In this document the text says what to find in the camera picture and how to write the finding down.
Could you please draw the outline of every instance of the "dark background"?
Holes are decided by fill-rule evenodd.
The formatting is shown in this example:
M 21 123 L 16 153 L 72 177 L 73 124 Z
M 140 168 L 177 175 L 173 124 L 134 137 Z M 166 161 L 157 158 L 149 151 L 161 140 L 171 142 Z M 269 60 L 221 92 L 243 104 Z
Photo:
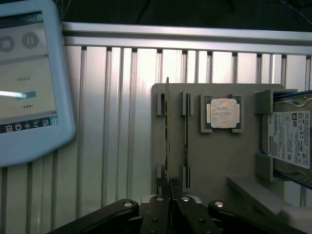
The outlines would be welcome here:
M 312 0 L 283 1 L 312 21 Z M 63 11 L 68 2 L 63 0 Z M 279 0 L 71 0 L 63 20 L 312 32 Z

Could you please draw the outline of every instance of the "hard drive label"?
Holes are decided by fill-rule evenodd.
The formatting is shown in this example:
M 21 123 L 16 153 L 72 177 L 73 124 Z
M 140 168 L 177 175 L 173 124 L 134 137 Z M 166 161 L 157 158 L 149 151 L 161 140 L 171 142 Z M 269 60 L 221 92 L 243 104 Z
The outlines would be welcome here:
M 268 123 L 268 155 L 310 168 L 310 112 L 274 112 Z

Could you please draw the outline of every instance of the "pause button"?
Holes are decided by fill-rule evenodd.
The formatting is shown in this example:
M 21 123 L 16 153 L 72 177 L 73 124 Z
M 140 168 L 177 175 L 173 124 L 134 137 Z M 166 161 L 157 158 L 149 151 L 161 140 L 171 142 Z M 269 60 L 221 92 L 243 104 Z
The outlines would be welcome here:
M 35 33 L 30 32 L 23 36 L 22 43 L 27 49 L 33 49 L 38 45 L 39 39 Z

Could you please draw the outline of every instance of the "barcode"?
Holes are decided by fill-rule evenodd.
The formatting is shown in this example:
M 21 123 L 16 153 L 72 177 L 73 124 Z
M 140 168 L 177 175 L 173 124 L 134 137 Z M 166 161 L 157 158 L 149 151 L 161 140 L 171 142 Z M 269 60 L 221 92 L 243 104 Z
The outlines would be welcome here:
M 274 115 L 274 134 L 277 133 L 277 115 Z

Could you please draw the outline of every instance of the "tablet screen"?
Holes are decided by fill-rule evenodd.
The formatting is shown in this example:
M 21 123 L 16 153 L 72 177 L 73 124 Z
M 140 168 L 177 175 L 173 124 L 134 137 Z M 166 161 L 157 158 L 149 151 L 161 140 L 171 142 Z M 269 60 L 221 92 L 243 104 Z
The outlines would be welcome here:
M 58 124 L 43 20 L 0 18 L 0 133 Z

